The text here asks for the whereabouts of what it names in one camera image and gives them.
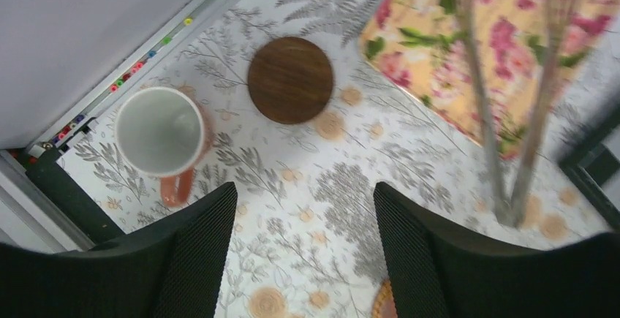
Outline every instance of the metal tongs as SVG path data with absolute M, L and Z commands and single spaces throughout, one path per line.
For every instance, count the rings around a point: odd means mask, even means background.
M 523 221 L 526 208 L 526 198 L 532 183 L 537 151 L 545 131 L 545 123 L 551 100 L 556 87 L 556 73 L 558 72 L 559 52 L 566 29 L 580 0 L 545 0 L 546 30 L 548 46 L 545 53 L 545 62 L 538 83 L 538 93 L 529 130 L 523 147 L 521 148 L 521 162 L 517 171 L 513 191 L 510 198 L 504 190 L 504 174 L 500 162 L 498 144 L 494 130 L 494 118 L 491 115 L 491 105 L 485 89 L 484 77 L 480 66 L 480 57 L 477 51 L 477 40 L 474 25 L 474 1 L 455 0 L 456 19 L 459 27 L 465 33 L 464 45 L 467 54 L 470 76 L 474 85 L 476 105 L 481 119 L 483 145 L 491 175 L 491 192 L 494 199 L 494 213 L 499 223 L 510 227 L 518 227 Z

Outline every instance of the orange mug handle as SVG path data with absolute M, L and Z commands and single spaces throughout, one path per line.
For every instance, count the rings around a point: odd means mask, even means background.
M 187 203 L 194 181 L 194 168 L 190 168 L 178 176 L 162 178 L 162 202 L 167 207 L 179 207 Z

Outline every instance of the brown round coaster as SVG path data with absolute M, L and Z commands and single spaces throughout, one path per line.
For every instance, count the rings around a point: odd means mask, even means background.
M 383 282 L 372 305 L 372 318 L 398 318 L 390 280 Z
M 329 58 L 308 40 L 285 37 L 257 51 L 248 71 L 250 98 L 272 121 L 299 124 L 327 105 L 333 90 Z

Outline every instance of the mug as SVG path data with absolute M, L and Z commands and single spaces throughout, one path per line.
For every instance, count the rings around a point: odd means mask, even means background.
M 128 165 L 161 178 L 164 205 L 188 201 L 194 166 L 211 149 L 214 138 L 211 120 L 199 104 L 174 88 L 146 88 L 121 106 L 114 132 Z

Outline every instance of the yellow floral cloth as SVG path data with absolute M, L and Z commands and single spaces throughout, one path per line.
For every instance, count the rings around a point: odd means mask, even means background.
M 516 156 L 545 55 L 544 0 L 475 0 L 483 75 L 499 149 Z M 567 30 L 556 99 L 608 24 L 619 0 L 581 0 Z M 475 95 L 454 0 L 384 0 L 360 38 L 367 61 L 477 143 Z

